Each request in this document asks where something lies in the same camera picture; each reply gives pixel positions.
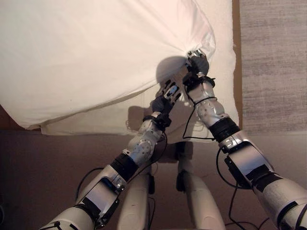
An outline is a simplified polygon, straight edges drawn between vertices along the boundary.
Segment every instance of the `robot forearm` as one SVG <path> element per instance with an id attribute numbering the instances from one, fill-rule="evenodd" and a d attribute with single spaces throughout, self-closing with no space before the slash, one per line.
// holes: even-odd
<path id="1" fill-rule="evenodd" d="M 208 65 L 201 51 L 190 52 L 189 73 L 183 80 L 200 120 L 211 131 L 224 153 L 229 171 L 242 187 L 252 188 L 280 229 L 307 229 L 307 190 L 276 174 L 247 134 L 229 118 L 214 97 L 214 81 L 206 76 Z"/>
<path id="2" fill-rule="evenodd" d="M 107 165 L 80 193 L 74 207 L 66 209 L 41 228 L 62 230 L 93 230 L 108 223 L 119 204 L 118 195 L 139 167 L 147 162 L 165 128 L 171 123 L 168 114 L 180 94 L 170 84 L 153 101 L 153 113 L 146 116 L 138 134 L 128 147 Z"/>

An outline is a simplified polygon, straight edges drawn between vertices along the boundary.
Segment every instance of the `robotic hand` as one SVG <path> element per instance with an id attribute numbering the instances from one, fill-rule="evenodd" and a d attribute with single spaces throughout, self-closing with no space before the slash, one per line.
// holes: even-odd
<path id="1" fill-rule="evenodd" d="M 93 230 L 108 223 L 119 205 L 119 194 L 137 169 L 151 158 L 165 128 L 171 124 L 169 113 L 180 97 L 178 90 L 174 82 L 166 82 L 152 102 L 153 113 L 143 119 L 128 147 L 84 188 L 73 207 L 60 213 L 41 230 Z"/>
<path id="2" fill-rule="evenodd" d="M 214 96 L 214 79 L 207 77 L 209 64 L 200 50 L 188 53 L 185 91 L 200 120 L 227 155 L 225 163 L 243 188 L 251 188 L 278 229 L 307 229 L 307 191 L 282 178 L 247 134 L 224 112 Z"/>

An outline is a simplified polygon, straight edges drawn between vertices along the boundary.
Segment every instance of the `gray carpet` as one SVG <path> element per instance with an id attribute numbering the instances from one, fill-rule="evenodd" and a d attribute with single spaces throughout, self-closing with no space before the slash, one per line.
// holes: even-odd
<path id="1" fill-rule="evenodd" d="M 307 1 L 240 1 L 243 128 L 307 129 Z"/>

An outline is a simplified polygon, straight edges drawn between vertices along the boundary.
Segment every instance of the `bed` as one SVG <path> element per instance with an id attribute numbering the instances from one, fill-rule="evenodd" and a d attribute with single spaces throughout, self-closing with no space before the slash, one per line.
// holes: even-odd
<path id="1" fill-rule="evenodd" d="M 48 4 L 16 1 L 2 8 L 1 30 L 6 33 L 0 37 L 4 60 L 0 103 L 18 125 L 40 128 L 46 135 L 134 134 L 144 115 L 151 112 L 150 101 L 159 83 L 172 78 L 181 84 L 185 55 L 196 48 L 210 61 L 208 76 L 216 78 L 216 96 L 239 122 L 240 73 L 236 85 L 233 75 L 233 30 L 239 30 L 233 28 L 231 1 L 114 1 L 113 11 L 102 18 L 110 6 L 97 1 Z M 12 15 L 20 18 L 12 21 Z M 107 30 L 108 18 L 121 26 Z M 147 23 L 135 26 L 139 21 Z M 170 143 L 182 141 L 191 111 L 183 95 L 170 115 Z M 188 125 L 188 134 L 210 137 L 196 116 Z"/>

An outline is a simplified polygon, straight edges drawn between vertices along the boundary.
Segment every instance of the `floor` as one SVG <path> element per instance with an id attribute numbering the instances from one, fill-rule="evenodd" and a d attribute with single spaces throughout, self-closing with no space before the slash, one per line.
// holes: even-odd
<path id="1" fill-rule="evenodd" d="M 110 163 L 126 147 L 127 136 L 43 136 L 36 132 L 0 131 L 0 193 L 6 219 L 0 229 L 38 229 L 58 213 L 73 205 L 76 187 L 83 175 L 94 167 Z M 305 188 L 307 187 L 307 134 L 252 136 L 266 153 L 275 169 Z M 217 144 L 194 144 L 193 165 L 210 188 L 225 223 L 233 189 L 222 182 L 216 172 Z M 233 182 L 221 156 L 220 167 Z M 193 225 L 186 197 L 176 191 L 177 164 L 162 159 L 155 174 L 156 212 L 152 230 Z M 107 230 L 116 229 L 120 208 Z M 251 191 L 238 191 L 233 217 L 259 225 L 266 214 Z M 268 221 L 262 230 L 274 229 Z"/>

